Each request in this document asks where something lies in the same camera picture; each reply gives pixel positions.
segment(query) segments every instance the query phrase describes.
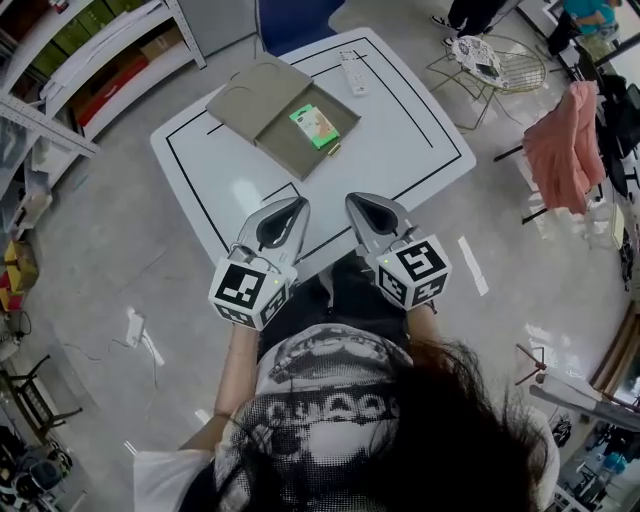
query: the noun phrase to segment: pink cloth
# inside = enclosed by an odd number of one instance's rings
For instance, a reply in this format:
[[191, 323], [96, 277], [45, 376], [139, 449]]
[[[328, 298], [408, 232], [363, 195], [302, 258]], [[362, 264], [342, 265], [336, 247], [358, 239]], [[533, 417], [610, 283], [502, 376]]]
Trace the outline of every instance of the pink cloth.
[[547, 208], [586, 213], [585, 193], [605, 178], [596, 140], [596, 83], [574, 82], [522, 145]]

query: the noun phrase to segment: concrete floor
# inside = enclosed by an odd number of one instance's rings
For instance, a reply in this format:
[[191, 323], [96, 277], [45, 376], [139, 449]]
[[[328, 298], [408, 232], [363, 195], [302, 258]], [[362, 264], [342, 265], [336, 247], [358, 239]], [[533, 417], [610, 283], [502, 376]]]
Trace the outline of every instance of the concrete floor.
[[[371, 27], [433, 86], [440, 78], [424, 68], [442, 55], [440, 40], [448, 34], [429, 16], [447, 8], [446, 0], [348, 0], [331, 25], [337, 31]], [[535, 44], [516, 13], [494, 33]], [[50, 353], [54, 364], [41, 379], [56, 405], [84, 408], [58, 429], [79, 465], [73, 492], [89, 494], [80, 510], [132, 510], [132, 454], [125, 442], [137, 450], [172, 450], [212, 409], [230, 327], [207, 302], [214, 266], [149, 136], [253, 55], [250, 38], [209, 58], [202, 71], [190, 65], [132, 106], [99, 140], [102, 152], [63, 177], [51, 211], [33, 233], [41, 276], [26, 302], [33, 333], [16, 364], [28, 366]], [[466, 135], [477, 167], [413, 212], [427, 233], [438, 235], [454, 268], [437, 302], [441, 330], [480, 353], [496, 396], [526, 373], [517, 342], [545, 344], [552, 364], [588, 376], [629, 302], [617, 254], [590, 250], [580, 218], [554, 212], [521, 225], [529, 208], [540, 204], [521, 172], [522, 155], [492, 162], [520, 143], [524, 129], [556, 105], [565, 87], [560, 74], [552, 74], [533, 93], [503, 97], [521, 124], [493, 103], [482, 126]], [[482, 110], [455, 84], [434, 95], [454, 122], [468, 123]], [[486, 293], [472, 274], [467, 246]], [[129, 308], [146, 317], [147, 335], [161, 356], [157, 389], [148, 348], [112, 341], [124, 340]]]

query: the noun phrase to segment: remote control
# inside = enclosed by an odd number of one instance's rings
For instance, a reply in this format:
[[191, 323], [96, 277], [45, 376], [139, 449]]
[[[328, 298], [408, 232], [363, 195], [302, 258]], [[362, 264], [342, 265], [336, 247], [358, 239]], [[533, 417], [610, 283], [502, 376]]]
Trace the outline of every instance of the remote control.
[[353, 92], [355, 96], [363, 96], [369, 92], [369, 89], [367, 89], [367, 83], [360, 72], [361, 64], [358, 61], [358, 56], [353, 50], [343, 50], [340, 52], [340, 64], [347, 75], [351, 92]]

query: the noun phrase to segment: open box lid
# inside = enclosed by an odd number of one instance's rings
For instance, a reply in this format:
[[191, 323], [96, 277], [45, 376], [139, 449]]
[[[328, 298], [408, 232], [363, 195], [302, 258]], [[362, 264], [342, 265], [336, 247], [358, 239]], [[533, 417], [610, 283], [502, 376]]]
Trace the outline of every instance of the open box lid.
[[256, 137], [313, 79], [286, 62], [262, 54], [207, 104], [209, 113], [255, 143]]

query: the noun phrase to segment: white table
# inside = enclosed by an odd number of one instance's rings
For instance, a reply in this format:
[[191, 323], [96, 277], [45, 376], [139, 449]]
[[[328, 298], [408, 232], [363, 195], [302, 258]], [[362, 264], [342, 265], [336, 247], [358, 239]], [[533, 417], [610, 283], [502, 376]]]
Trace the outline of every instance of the white table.
[[[366, 96], [349, 89], [339, 60], [344, 49], [362, 57]], [[213, 118], [205, 105], [217, 91], [158, 128], [151, 145], [214, 264], [227, 255], [251, 213], [277, 199], [306, 197], [311, 219], [297, 265], [304, 280], [357, 246], [344, 207], [349, 192], [380, 194], [412, 210], [476, 160], [429, 91], [370, 29], [338, 34], [281, 58], [362, 116], [342, 148], [306, 180]]]

